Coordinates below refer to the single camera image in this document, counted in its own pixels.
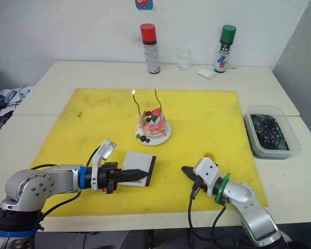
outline candle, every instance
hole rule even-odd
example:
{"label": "candle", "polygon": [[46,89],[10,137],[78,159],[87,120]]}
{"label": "candle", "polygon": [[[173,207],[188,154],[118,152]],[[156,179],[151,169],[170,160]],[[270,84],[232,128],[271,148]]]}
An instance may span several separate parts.
{"label": "candle", "polygon": [[159,99],[158,99],[157,90],[156,90],[156,89],[154,89],[154,93],[155,93],[155,98],[157,99],[157,101],[158,101],[158,103],[159,103],[159,105],[160,105],[160,109],[162,110],[162,108],[161,108],[161,103],[160,103],[160,101],[159,101]]}
{"label": "candle", "polygon": [[140,115],[139,104],[138,104],[138,103],[136,102],[136,100],[135,100],[135,93],[136,93],[136,91],[135,91],[135,90],[132,90],[131,94],[133,95],[134,102],[135,102],[136,105],[138,106],[138,113],[139,113],[139,115]]}

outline clear glass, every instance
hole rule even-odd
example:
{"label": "clear glass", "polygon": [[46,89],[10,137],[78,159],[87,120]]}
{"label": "clear glass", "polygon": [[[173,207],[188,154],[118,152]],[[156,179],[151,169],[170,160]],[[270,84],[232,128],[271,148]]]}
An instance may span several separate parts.
{"label": "clear glass", "polygon": [[191,63],[191,50],[188,47],[181,47],[177,51],[177,67],[180,70],[188,70]]}

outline yellow mat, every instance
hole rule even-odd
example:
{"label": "yellow mat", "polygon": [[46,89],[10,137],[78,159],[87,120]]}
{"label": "yellow mat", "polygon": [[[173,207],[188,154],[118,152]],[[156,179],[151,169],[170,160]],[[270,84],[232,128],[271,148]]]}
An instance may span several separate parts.
{"label": "yellow mat", "polygon": [[[159,107],[152,90],[137,90],[135,97],[141,112]],[[261,205],[267,205],[235,92],[158,90],[158,97],[172,126],[172,136],[164,144],[146,146],[134,136],[138,110],[131,90],[75,90],[33,166],[85,165],[105,138],[117,143],[108,161],[118,162],[119,168],[127,150],[152,154],[157,159],[149,187],[119,185],[111,195],[84,190],[77,200],[58,208],[53,215],[186,212],[192,181],[181,166],[195,166],[205,155],[219,164],[223,175],[230,172],[232,181],[249,184]],[[49,198],[44,210],[73,195]],[[193,211],[220,208],[202,191],[192,207]]]}

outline green ring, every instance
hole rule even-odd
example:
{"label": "green ring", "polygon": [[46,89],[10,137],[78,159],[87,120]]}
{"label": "green ring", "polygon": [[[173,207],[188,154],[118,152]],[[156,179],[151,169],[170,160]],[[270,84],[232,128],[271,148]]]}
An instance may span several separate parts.
{"label": "green ring", "polygon": [[216,203],[218,203],[218,204],[220,204],[222,192],[224,191],[224,188],[225,188],[227,182],[229,181],[229,177],[230,177],[230,173],[227,173],[227,175],[224,177],[224,179],[220,185],[219,191],[218,191],[217,196],[216,196]]}

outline plastic container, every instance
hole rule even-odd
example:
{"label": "plastic container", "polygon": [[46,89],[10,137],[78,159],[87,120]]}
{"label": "plastic container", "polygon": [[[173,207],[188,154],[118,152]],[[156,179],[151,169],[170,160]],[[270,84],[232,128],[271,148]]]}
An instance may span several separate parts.
{"label": "plastic container", "polygon": [[[289,150],[273,150],[262,147],[258,141],[257,134],[252,123],[251,115],[253,114],[269,115],[275,118],[287,142]],[[252,150],[257,156],[261,158],[288,158],[300,151],[301,145],[295,136],[285,113],[280,108],[275,106],[250,106],[246,110],[244,121],[250,138]]]}
{"label": "plastic container", "polygon": [[191,63],[191,50],[188,47],[181,47],[177,51],[177,67],[180,70],[188,70]]}

